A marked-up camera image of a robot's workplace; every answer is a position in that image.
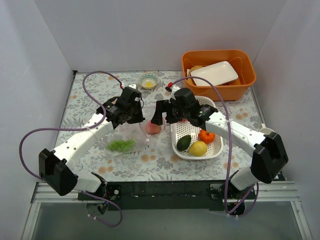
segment white wall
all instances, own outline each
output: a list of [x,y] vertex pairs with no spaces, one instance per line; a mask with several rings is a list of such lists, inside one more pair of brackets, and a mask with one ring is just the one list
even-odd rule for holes
[[[18,145],[28,131],[59,126],[72,71],[33,0],[0,0],[0,239],[21,238],[36,180]],[[27,139],[24,157],[38,173],[38,154],[57,133]]]
[[320,1],[284,5],[259,52],[254,68],[268,127],[279,132],[314,239],[320,239]]
[[180,70],[184,52],[254,59],[286,0],[34,0],[73,70]]

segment white plastic basket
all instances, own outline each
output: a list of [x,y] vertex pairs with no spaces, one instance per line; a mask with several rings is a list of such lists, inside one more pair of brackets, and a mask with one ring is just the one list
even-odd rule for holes
[[[195,96],[201,105],[208,104],[210,106],[216,107],[215,103],[208,97],[205,96]],[[224,144],[221,136],[216,135],[213,142],[207,144],[208,150],[203,156],[193,156],[188,153],[189,148],[186,151],[178,151],[177,142],[180,138],[185,135],[191,135],[191,144],[190,146],[198,141],[198,134],[201,128],[192,126],[188,121],[180,121],[174,124],[171,124],[171,140],[173,151],[182,159],[187,160],[203,160],[203,159],[212,159],[221,154]]]

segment green grapes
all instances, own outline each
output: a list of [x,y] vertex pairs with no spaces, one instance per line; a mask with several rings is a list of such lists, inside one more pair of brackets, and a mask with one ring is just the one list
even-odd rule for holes
[[105,146],[105,149],[110,150],[112,152],[118,151],[121,153],[127,153],[134,148],[135,144],[136,144],[136,142],[133,139],[130,139],[128,141],[125,141],[122,139],[121,140],[114,140],[114,141],[110,142],[107,146]]

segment floral tablecloth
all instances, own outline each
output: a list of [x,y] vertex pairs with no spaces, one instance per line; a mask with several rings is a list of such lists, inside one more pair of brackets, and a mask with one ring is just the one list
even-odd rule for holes
[[[152,90],[139,86],[145,102],[144,117],[150,120],[157,100],[166,99],[169,93],[165,86],[182,77],[180,71],[156,71],[159,84]],[[138,83],[141,72],[114,73],[124,84]],[[98,108],[84,92],[82,80],[84,74],[76,74],[62,121],[64,128],[83,126]],[[121,90],[118,82],[105,74],[94,74],[86,81],[89,92],[101,103],[114,96],[119,96]],[[215,102],[219,111],[224,113],[221,102]],[[226,103],[230,117],[238,123],[258,130],[261,118],[255,106],[250,89],[238,101]],[[62,131],[58,135],[57,145],[60,145],[74,132]],[[170,126],[139,152],[110,157],[105,146],[110,139],[119,135],[119,130],[108,134],[96,143],[76,165],[75,172],[96,172],[108,182],[120,181],[183,181],[183,180],[223,180],[226,177],[228,144],[223,140],[222,153],[207,160],[183,160],[175,155],[172,149]],[[251,158],[237,146],[232,148],[231,173],[251,164]]]

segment small bowl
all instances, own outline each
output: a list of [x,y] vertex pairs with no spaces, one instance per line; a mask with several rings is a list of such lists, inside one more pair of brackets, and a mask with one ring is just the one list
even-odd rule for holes
[[158,83],[158,75],[153,72],[145,72],[139,77],[139,84],[144,89],[153,89]]

